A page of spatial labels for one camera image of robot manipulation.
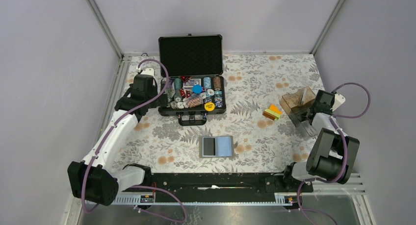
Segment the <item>black credit card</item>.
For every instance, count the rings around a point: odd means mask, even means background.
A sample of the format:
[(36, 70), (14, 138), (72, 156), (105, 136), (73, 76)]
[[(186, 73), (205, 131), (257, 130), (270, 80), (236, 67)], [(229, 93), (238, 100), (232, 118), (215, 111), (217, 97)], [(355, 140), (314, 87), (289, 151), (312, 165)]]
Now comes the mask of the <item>black credit card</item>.
[(205, 137), (202, 141), (202, 155), (215, 156), (216, 146), (215, 138)]

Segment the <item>beige card holder wallet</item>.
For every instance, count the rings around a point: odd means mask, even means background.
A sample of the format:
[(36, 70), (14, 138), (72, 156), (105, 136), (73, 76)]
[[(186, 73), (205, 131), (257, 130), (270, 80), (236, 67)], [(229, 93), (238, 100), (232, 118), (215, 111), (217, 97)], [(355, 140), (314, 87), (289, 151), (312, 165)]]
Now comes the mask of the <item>beige card holder wallet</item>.
[[(215, 138), (215, 156), (203, 156), (202, 155), (202, 141), (205, 137)], [(236, 143), (232, 136), (202, 136), (199, 139), (199, 157), (200, 158), (230, 158), (234, 157), (235, 152), (234, 149), (236, 147)]]

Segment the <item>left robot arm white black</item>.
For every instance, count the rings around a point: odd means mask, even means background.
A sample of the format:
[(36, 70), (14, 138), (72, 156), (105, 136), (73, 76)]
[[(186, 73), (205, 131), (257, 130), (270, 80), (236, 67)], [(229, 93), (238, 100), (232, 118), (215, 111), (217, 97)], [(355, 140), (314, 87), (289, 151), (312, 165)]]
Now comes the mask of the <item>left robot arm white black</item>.
[(116, 102), (105, 131), (92, 150), (80, 161), (68, 167), (68, 177), (74, 197), (100, 205), (111, 205), (118, 193), (135, 186), (147, 191), (152, 186), (151, 168), (127, 164), (111, 172), (118, 151), (128, 134), (150, 108), (159, 106), (151, 101), (158, 96), (158, 86), (152, 70), (137, 74), (127, 91)]

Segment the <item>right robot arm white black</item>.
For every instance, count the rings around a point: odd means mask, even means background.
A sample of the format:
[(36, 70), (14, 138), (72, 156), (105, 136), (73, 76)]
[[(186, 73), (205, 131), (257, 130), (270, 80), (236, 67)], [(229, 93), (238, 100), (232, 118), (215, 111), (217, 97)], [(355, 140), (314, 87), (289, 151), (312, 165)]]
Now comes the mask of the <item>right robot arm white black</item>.
[(282, 97), (280, 104), (302, 137), (316, 137), (307, 160), (285, 168), (281, 184), (286, 191), (293, 192), (301, 181), (313, 178), (339, 184), (349, 180), (360, 142), (346, 134), (333, 116), (344, 102), (341, 94), (314, 93), (310, 87)]

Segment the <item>clear acrylic card box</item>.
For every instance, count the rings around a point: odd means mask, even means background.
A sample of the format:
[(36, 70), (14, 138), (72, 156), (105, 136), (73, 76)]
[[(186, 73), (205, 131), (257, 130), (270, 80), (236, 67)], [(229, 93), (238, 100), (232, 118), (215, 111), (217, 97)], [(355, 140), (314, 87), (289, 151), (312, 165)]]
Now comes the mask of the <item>clear acrylic card box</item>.
[(316, 131), (308, 119), (315, 97), (316, 94), (313, 90), (306, 86), (295, 93), (285, 94), (280, 99), (280, 106), (305, 140), (316, 135)]

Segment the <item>playing card deck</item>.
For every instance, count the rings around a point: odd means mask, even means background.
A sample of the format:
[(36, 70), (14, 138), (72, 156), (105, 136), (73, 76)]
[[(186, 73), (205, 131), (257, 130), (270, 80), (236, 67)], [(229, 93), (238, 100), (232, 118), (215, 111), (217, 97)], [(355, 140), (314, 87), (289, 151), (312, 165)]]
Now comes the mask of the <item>playing card deck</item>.
[(201, 85), (201, 79), (200, 78), (190, 78), (189, 80), (187, 80), (186, 82), (183, 83), (183, 88), (187, 89), (190, 88), (192, 89), (195, 85)]

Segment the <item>orange yellow sticky note stack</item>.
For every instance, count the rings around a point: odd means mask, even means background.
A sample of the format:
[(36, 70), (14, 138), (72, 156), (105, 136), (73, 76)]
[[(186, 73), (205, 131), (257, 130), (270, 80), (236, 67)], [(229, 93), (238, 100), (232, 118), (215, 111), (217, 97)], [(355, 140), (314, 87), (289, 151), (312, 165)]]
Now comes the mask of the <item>orange yellow sticky note stack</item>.
[(280, 111), (277, 106), (271, 104), (268, 109), (263, 111), (262, 115), (273, 121), (277, 121), (281, 117), (282, 111)]

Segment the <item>black poker chip case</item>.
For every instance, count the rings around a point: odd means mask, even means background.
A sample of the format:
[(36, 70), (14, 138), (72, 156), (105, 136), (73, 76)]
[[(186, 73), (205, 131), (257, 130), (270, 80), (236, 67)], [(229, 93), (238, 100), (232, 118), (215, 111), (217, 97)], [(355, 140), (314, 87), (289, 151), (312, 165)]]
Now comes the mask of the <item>black poker chip case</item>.
[[(159, 37), (159, 60), (167, 69), (160, 74), (171, 82), (168, 105), (158, 109), (160, 115), (176, 116), (180, 125), (193, 126), (204, 125), (208, 115), (226, 112), (222, 44), (220, 34)], [(201, 79), (202, 93), (182, 87), (190, 78)], [(213, 111), (204, 109), (207, 102), (215, 103)]]

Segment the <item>blue round chip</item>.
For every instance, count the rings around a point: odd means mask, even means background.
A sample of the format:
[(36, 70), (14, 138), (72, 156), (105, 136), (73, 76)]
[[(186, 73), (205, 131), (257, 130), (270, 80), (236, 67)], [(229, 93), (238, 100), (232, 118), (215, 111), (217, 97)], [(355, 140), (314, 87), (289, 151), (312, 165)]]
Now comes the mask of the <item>blue round chip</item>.
[(194, 85), (192, 87), (192, 92), (195, 93), (195, 94), (200, 94), (200, 93), (203, 92), (203, 87), (201, 85), (199, 85), (199, 84)]

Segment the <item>yellow round dealer chip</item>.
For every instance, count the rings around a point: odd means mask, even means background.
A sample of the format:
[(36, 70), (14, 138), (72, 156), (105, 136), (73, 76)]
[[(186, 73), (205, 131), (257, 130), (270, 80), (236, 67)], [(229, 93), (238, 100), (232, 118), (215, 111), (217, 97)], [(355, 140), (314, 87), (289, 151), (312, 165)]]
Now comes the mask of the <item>yellow round dealer chip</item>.
[(213, 111), (215, 109), (215, 103), (207, 102), (204, 104), (204, 109), (208, 112)]

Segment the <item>floral patterned table mat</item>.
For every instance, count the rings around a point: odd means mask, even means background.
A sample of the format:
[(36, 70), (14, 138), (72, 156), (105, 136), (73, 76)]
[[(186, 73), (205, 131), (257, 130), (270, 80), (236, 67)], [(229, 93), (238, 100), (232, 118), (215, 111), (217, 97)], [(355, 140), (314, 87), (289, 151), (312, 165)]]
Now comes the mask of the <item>floral patterned table mat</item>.
[[(150, 109), (122, 144), (112, 170), (137, 163), (154, 173), (280, 172), (307, 160), (315, 138), (305, 139), (290, 118), (277, 121), (262, 113), (279, 106), (282, 95), (303, 87), (317, 92), (323, 83), (311, 54), (225, 55), (226, 111), (208, 115), (200, 126), (181, 126), (175, 116)], [(231, 158), (201, 158), (202, 136), (230, 135)]]

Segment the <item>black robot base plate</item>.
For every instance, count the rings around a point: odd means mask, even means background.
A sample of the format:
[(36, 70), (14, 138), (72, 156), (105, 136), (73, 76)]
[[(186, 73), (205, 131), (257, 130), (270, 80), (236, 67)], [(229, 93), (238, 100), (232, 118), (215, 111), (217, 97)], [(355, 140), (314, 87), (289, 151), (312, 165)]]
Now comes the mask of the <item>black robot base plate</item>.
[(154, 189), (129, 188), (119, 197), (154, 197), (156, 204), (182, 203), (212, 205), (288, 204), (296, 197), (300, 181), (283, 173), (154, 173)]

